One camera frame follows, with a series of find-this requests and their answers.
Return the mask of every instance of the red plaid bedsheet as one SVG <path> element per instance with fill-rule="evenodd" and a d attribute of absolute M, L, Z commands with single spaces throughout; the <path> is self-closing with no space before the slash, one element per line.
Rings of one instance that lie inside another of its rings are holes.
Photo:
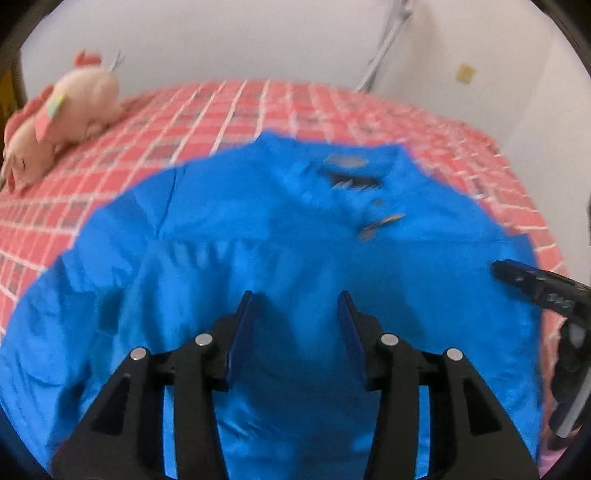
<path fill-rule="evenodd" d="M 164 168 L 250 142 L 263 129 L 342 144 L 402 142 L 425 172 L 472 196 L 508 231 L 529 234 L 543 268 L 565 273 L 544 218 L 508 160 L 492 139 L 461 122 L 368 95 L 284 82 L 183 85 L 132 103 L 126 120 L 65 153 L 41 184 L 0 193 L 2 334 L 19 297 L 72 246 L 94 210 Z M 560 320 L 544 317 L 546 383 Z"/>

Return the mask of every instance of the cable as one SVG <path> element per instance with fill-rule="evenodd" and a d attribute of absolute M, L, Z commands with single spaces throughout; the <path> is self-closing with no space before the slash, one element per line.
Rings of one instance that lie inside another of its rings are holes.
<path fill-rule="evenodd" d="M 401 0 L 400 1 L 400 5 L 399 5 L 398 11 L 396 13 L 396 15 L 398 16 L 398 19 L 393 22 L 390 32 L 388 33 L 388 35 L 386 35 L 384 41 L 380 45 L 374 59 L 371 61 L 367 71 L 365 72 L 365 74 L 361 78 L 361 81 L 357 84 L 357 87 L 355 87 L 355 90 L 353 90 L 355 93 L 367 92 L 369 90 L 369 88 L 368 88 L 369 84 L 373 81 L 374 76 L 377 74 L 377 72 L 382 64 L 382 61 L 384 60 L 384 57 L 386 56 L 389 48 L 394 43 L 394 40 L 396 40 L 396 37 L 400 33 L 402 26 L 404 25 L 406 20 L 408 20 L 413 14 L 413 11 L 410 8 L 409 3 L 410 3 L 409 0 Z M 390 18 L 388 19 L 388 22 L 390 22 L 391 19 L 394 18 L 395 11 L 396 11 L 396 6 L 394 4 L 392 6 L 392 11 L 390 13 Z"/>

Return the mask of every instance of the metal screw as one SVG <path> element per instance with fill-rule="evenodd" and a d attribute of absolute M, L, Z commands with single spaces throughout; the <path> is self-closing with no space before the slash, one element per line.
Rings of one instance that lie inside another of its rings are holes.
<path fill-rule="evenodd" d="M 208 333 L 201 333 L 195 337 L 195 343 L 199 346 L 207 346 L 213 342 L 213 337 Z"/>
<path fill-rule="evenodd" d="M 386 346 L 396 346 L 399 342 L 398 337 L 392 333 L 384 333 L 379 341 Z"/>
<path fill-rule="evenodd" d="M 146 355 L 148 355 L 148 352 L 147 352 L 147 350 L 146 350 L 144 347 L 142 347 L 142 346 L 139 346 L 139 347 L 137 347 L 137 348 L 134 348 L 134 349 L 131 351 L 131 353 L 129 354 L 129 356 L 130 356 L 130 357 L 131 357 L 133 360 L 135 360 L 135 361 L 144 359 L 144 358 L 146 357 Z"/>
<path fill-rule="evenodd" d="M 450 348 L 447 351 L 447 356 L 455 362 L 459 362 L 462 358 L 464 358 L 464 354 L 457 348 Z"/>

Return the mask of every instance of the white cable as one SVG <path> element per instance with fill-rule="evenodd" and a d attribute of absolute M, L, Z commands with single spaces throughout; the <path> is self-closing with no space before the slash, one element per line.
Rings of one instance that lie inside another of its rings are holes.
<path fill-rule="evenodd" d="M 408 20 L 412 14 L 413 11 L 408 6 L 408 0 L 402 0 L 398 8 L 398 19 L 394 21 L 392 28 L 390 29 L 390 32 L 388 33 L 388 35 L 386 35 L 386 38 L 380 45 L 380 48 L 378 49 L 378 52 L 376 53 L 374 59 L 369 64 L 367 71 L 361 78 L 361 81 L 357 84 L 357 87 L 355 87 L 355 90 L 353 90 L 355 93 L 366 91 L 369 81 L 379 70 L 380 65 L 382 64 L 382 61 L 384 60 L 384 57 L 386 56 L 389 48 L 394 43 L 394 40 L 396 40 L 396 37 L 400 33 L 402 26 L 404 25 L 406 20 Z"/>
<path fill-rule="evenodd" d="M 583 381 L 583 385 L 581 386 L 581 390 L 577 394 L 574 399 L 573 406 L 570 407 L 569 412 L 566 414 L 562 425 L 556 431 L 556 435 L 560 438 L 566 438 L 570 435 L 570 432 L 573 431 L 574 424 L 581 415 L 585 404 L 587 403 L 587 399 L 591 395 L 591 368 L 587 370 L 587 375 L 585 376 L 585 380 Z"/>

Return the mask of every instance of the stuffed animal ear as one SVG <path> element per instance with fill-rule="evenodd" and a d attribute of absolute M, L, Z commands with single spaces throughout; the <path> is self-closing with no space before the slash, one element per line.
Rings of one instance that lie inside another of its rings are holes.
<path fill-rule="evenodd" d="M 43 108 L 39 110 L 35 117 L 35 136 L 37 137 L 38 142 L 44 141 L 47 137 L 47 132 L 65 100 L 65 95 L 57 95 L 54 98 L 49 99 Z"/>
<path fill-rule="evenodd" d="M 100 66 L 102 61 L 100 55 L 96 53 L 87 53 L 86 50 L 82 50 L 74 57 L 74 67 Z"/>

